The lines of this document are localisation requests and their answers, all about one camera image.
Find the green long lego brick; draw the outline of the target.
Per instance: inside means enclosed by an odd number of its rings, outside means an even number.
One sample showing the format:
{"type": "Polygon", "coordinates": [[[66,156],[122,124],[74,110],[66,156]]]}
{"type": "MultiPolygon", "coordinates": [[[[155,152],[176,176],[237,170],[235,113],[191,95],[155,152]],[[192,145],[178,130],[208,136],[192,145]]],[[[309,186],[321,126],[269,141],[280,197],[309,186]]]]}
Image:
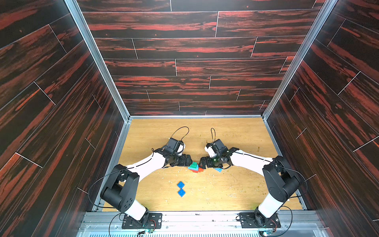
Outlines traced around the green long lego brick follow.
{"type": "Polygon", "coordinates": [[[196,162],[193,162],[189,167],[198,169],[199,165],[196,162]]]}

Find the red lego brick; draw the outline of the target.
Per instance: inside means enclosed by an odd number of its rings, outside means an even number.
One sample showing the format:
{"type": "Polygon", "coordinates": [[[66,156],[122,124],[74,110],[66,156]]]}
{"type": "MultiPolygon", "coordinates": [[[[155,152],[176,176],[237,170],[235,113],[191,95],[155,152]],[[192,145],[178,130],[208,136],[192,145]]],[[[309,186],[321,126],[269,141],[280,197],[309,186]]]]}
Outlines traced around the red lego brick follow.
{"type": "Polygon", "coordinates": [[[199,168],[198,170],[193,170],[194,173],[200,173],[200,172],[203,172],[203,171],[204,171],[204,169],[202,169],[202,168],[199,168]]]}

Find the light blue long lego brick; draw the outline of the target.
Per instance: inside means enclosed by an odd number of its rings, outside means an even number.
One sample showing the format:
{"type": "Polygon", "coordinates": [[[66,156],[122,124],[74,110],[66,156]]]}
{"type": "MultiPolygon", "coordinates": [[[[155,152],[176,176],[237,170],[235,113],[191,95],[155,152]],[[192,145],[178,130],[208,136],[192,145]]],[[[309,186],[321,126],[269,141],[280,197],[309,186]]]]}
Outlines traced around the light blue long lego brick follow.
{"type": "Polygon", "coordinates": [[[188,167],[188,169],[192,170],[193,172],[198,172],[198,169],[196,169],[196,168],[188,167]]]}

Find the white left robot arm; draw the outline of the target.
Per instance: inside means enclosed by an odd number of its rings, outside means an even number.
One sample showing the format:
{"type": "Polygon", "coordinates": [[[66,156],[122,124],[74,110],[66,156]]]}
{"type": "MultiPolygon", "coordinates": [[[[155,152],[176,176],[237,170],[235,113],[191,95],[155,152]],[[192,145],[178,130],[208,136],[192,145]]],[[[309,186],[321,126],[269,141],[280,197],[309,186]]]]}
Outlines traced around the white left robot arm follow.
{"type": "Polygon", "coordinates": [[[153,152],[149,157],[130,167],[116,165],[108,176],[100,197],[119,212],[125,213],[140,225],[145,225],[148,222],[149,210],[136,200],[139,182],[154,171],[166,166],[189,167],[191,164],[190,155],[164,156],[153,152]]]}

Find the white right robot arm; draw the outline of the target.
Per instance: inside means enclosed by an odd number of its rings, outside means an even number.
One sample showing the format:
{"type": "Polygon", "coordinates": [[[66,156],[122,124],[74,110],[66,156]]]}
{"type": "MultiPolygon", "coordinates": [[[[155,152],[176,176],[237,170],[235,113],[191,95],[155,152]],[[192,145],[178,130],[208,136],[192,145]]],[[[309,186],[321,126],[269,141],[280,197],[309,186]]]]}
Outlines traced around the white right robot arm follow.
{"type": "Polygon", "coordinates": [[[255,222],[260,226],[272,219],[277,210],[306,182],[304,176],[292,169],[288,160],[282,156],[261,157],[235,147],[223,153],[211,147],[205,150],[208,156],[201,158],[198,164],[202,169],[223,168],[227,164],[248,169],[265,178],[268,195],[254,211],[255,222]]]}

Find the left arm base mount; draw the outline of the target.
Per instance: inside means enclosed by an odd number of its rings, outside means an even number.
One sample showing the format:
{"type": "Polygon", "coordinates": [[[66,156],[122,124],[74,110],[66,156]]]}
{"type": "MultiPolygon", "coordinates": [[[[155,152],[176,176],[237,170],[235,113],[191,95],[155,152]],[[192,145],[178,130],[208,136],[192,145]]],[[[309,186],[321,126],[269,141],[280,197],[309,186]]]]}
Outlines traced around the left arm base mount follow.
{"type": "Polygon", "coordinates": [[[141,220],[136,220],[130,215],[125,214],[121,228],[123,230],[137,229],[160,229],[162,226],[162,213],[149,212],[141,220]]]}

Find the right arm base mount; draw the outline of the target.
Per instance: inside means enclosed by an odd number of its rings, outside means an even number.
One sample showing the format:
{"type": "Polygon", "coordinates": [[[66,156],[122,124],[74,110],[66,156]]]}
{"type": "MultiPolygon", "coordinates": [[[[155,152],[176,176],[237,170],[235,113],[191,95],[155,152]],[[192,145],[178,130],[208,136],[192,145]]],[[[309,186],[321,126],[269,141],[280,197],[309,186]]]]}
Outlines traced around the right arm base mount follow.
{"type": "Polygon", "coordinates": [[[270,218],[266,218],[262,214],[256,214],[254,212],[241,212],[237,215],[236,220],[241,224],[243,229],[281,228],[277,213],[270,218]]]}

